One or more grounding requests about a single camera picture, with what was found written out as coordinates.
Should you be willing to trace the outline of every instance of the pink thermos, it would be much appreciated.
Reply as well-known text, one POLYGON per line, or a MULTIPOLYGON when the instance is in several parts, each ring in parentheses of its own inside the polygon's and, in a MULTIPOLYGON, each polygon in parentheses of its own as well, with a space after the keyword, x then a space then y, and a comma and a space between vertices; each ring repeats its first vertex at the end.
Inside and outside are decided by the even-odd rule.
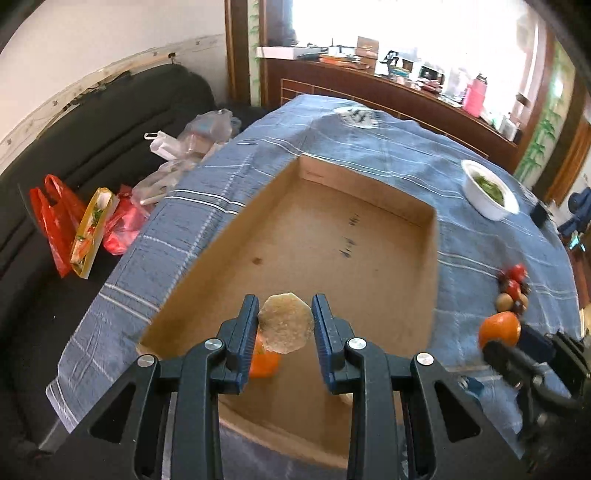
POLYGON ((466 89, 466 96, 464 97, 463 109, 470 115, 476 118, 480 117, 482 112, 482 105, 484 104, 484 97, 486 94, 486 77, 482 73, 478 74, 472 84, 466 89))

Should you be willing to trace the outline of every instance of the white bowl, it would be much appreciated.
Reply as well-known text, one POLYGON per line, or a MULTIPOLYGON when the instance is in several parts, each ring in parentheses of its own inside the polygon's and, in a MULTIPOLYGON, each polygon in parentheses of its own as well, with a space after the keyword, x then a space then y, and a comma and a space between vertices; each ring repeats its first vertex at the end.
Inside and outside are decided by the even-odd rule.
POLYGON ((472 206, 480 212, 482 216, 485 216, 489 220, 495 222, 502 220, 510 213, 519 213, 519 204, 513 192, 510 191, 509 187, 493 172, 478 162, 473 160, 462 160, 462 169, 465 173, 464 178, 464 195, 472 206), (480 185, 474 180, 475 175, 482 175, 485 179, 496 183, 505 200, 505 206, 499 205, 488 194, 480 188, 480 185))

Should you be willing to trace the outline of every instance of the green vegetable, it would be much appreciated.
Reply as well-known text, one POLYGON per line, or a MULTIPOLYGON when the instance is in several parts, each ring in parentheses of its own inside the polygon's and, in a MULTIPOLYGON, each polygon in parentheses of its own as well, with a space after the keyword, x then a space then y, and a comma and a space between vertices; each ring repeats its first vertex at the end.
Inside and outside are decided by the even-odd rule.
POLYGON ((92 221, 90 223, 92 226, 98 225, 99 220, 100 220, 100 216, 102 215, 103 211, 104 211, 103 209, 98 208, 96 205, 93 207, 93 209, 92 209, 92 221))
POLYGON ((484 192, 492 198, 495 202, 497 202, 502 207, 505 206, 505 199, 503 197, 503 192, 499 188, 499 186, 484 178, 482 175, 474 175, 474 181, 478 184, 478 186, 484 190, 484 192))

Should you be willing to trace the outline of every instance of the window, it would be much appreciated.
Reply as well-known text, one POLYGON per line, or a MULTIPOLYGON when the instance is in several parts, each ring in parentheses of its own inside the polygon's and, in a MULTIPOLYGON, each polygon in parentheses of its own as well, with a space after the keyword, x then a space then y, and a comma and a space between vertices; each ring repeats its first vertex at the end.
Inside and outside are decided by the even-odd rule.
POLYGON ((513 108, 535 36, 523 0, 293 0, 292 12, 300 43, 355 46, 360 35, 379 41, 380 60, 395 50, 446 76, 482 72, 494 115, 513 108))

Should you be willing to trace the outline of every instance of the blue gripper pad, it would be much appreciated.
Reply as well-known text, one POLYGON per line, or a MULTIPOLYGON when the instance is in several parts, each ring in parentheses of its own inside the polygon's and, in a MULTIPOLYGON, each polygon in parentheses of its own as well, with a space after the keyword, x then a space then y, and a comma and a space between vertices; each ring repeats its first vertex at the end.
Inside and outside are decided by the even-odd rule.
POLYGON ((312 298, 314 338, 324 383, 333 394, 351 391, 351 382, 359 378, 359 371, 345 358, 345 344, 355 336, 349 322, 335 318, 326 296, 312 298))
POLYGON ((224 393, 239 394, 251 368, 258 328, 259 301, 254 295, 246 295, 238 317, 222 323, 217 337, 226 344, 226 361, 217 368, 212 378, 221 380, 224 393))

